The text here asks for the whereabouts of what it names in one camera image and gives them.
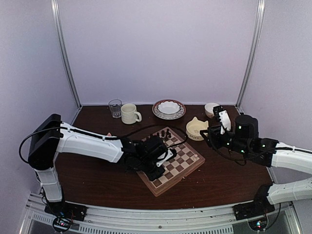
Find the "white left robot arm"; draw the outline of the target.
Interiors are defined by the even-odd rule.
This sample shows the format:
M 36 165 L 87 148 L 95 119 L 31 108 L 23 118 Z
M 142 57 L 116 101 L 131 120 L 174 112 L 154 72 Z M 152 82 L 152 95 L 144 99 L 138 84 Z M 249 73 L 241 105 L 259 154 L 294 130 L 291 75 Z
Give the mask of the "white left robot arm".
M 26 163 L 37 173 L 47 202 L 59 216 L 70 212 L 54 168 L 57 153 L 72 153 L 121 163 L 146 174 L 150 181 L 163 175 L 163 163 L 175 156 L 159 136 L 130 140 L 126 136 L 106 136 L 76 128 L 61 121 L 58 114 L 50 115 L 31 135 Z

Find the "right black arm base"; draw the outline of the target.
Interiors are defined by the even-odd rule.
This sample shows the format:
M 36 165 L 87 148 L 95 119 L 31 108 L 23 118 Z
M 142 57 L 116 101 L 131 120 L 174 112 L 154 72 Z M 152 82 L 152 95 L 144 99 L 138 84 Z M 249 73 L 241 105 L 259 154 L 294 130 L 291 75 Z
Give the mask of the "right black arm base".
M 254 218 L 275 211 L 275 206 L 266 200 L 240 203 L 233 206 L 234 215 L 237 221 Z

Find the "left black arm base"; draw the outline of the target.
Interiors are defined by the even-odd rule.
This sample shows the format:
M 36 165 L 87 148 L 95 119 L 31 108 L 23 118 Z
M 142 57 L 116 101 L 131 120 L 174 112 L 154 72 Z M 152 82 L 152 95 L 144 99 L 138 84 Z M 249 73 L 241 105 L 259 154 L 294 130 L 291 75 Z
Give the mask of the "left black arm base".
M 48 202 L 44 211 L 57 217 L 74 221 L 84 221 L 87 207 L 68 202 Z

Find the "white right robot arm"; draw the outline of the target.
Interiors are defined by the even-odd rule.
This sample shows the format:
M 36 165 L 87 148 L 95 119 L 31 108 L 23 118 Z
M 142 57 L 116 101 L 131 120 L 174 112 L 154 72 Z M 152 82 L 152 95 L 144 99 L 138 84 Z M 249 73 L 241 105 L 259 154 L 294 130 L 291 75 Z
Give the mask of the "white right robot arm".
M 219 115 L 219 125 L 201 130 L 200 135 L 207 145 L 227 160 L 245 164 L 248 161 L 267 168 L 286 168 L 294 171 L 312 173 L 312 152 L 297 148 L 276 139 L 260 138 L 258 120 L 250 115 L 235 118 L 235 129 L 231 131 L 231 121 Z M 312 197 L 311 178 L 295 182 L 262 185 L 250 211 L 262 214 L 270 205 L 310 199 Z

